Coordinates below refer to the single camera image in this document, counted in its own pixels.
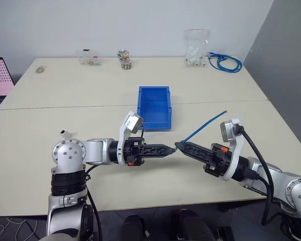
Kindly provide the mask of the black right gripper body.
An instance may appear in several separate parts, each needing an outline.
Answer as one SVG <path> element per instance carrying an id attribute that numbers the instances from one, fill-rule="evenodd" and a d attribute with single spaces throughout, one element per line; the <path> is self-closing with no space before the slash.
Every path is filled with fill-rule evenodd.
<path id="1" fill-rule="evenodd" d="M 211 145 L 211 151 L 213 151 L 212 159 L 203 169 L 212 176 L 223 176 L 230 165 L 232 153 L 228 147 L 217 143 Z"/>

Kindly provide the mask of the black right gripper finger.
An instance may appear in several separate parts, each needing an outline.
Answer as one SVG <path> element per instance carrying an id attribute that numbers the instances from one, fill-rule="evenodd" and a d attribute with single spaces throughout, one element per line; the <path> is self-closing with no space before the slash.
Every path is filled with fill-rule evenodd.
<path id="1" fill-rule="evenodd" d="M 191 142 L 176 142 L 176 147 L 189 157 L 213 157 L 213 151 Z"/>
<path id="2" fill-rule="evenodd" d="M 211 150 L 199 146 L 197 144 L 175 144 L 176 148 L 179 149 L 184 155 L 196 159 L 205 164 L 211 162 Z"/>

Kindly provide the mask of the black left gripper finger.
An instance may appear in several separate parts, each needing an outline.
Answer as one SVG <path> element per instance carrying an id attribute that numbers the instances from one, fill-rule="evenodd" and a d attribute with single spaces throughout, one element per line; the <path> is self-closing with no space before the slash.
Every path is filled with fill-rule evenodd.
<path id="1" fill-rule="evenodd" d="M 174 148 L 166 146 L 164 144 L 146 144 L 141 145 L 144 152 L 173 152 Z"/>
<path id="2" fill-rule="evenodd" d="M 175 150 L 151 150 L 141 154 L 142 158 L 163 158 L 165 156 L 171 155 Z"/>

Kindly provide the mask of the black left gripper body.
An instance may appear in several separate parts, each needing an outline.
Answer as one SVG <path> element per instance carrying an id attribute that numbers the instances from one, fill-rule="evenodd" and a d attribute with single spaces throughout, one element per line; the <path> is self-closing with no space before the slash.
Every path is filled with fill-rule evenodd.
<path id="1" fill-rule="evenodd" d="M 139 145 L 144 144 L 142 137 L 130 137 L 124 142 L 123 157 L 128 166 L 141 166 L 144 161 L 139 156 Z"/>

